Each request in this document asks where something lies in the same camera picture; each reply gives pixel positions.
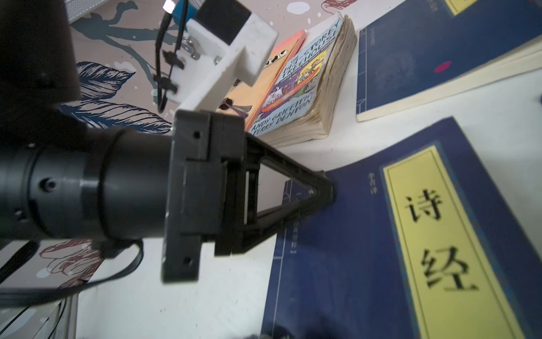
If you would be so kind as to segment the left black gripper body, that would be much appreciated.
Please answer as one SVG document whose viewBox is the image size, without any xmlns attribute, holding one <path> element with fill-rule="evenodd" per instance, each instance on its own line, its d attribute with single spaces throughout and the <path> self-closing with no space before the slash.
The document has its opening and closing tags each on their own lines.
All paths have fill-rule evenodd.
<svg viewBox="0 0 542 339">
<path fill-rule="evenodd" d="M 176 113 L 169 160 L 162 282 L 197 281 L 202 244 L 221 233 L 228 165 L 244 156 L 245 121 Z"/>
</svg>

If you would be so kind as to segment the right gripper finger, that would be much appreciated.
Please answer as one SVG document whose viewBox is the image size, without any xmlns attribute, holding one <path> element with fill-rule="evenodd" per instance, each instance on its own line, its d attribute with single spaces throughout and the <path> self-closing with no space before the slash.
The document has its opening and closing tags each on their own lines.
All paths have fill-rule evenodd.
<svg viewBox="0 0 542 339">
<path fill-rule="evenodd" d="M 282 185 L 286 199 L 278 206 L 258 212 L 258 186 L 262 166 L 288 180 Z M 316 172 L 307 168 L 250 134 L 246 136 L 246 169 L 243 252 L 335 201 L 335 185 L 323 171 Z"/>
</svg>

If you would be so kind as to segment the grey treehouse paperback book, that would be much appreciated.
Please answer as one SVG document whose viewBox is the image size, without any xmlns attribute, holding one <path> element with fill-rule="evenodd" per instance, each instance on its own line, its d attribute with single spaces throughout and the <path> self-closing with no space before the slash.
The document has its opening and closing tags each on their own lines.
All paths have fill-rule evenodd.
<svg viewBox="0 0 542 339">
<path fill-rule="evenodd" d="M 356 45 L 351 18 L 338 16 L 286 63 L 248 133 L 276 148 L 327 138 Z"/>
</svg>

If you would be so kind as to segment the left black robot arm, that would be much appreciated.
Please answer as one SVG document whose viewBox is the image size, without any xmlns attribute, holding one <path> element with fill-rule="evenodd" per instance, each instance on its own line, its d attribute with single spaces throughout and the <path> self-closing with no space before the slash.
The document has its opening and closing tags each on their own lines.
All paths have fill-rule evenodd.
<svg viewBox="0 0 542 339">
<path fill-rule="evenodd" d="M 192 21 L 199 46 L 221 51 L 213 70 L 188 75 L 168 56 L 158 85 L 189 95 L 171 135 L 88 127 L 59 106 L 80 98 L 63 1 L 1 3 L 1 238 L 90 239 L 103 253 L 162 237 L 162 280 L 198 279 L 201 246 L 242 254 L 335 200 L 333 183 L 211 112 L 234 79 L 263 65 L 234 44 L 254 25 L 238 1 L 203 4 Z"/>
</svg>

